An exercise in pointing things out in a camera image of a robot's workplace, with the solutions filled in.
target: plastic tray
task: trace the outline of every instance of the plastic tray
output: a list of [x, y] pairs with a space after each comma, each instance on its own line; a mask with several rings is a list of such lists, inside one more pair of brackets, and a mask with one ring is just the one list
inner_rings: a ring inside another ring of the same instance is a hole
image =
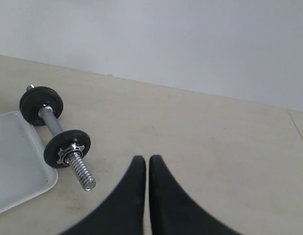
[[0, 115], [0, 213], [51, 189], [58, 173], [43, 158], [44, 146], [20, 112]]

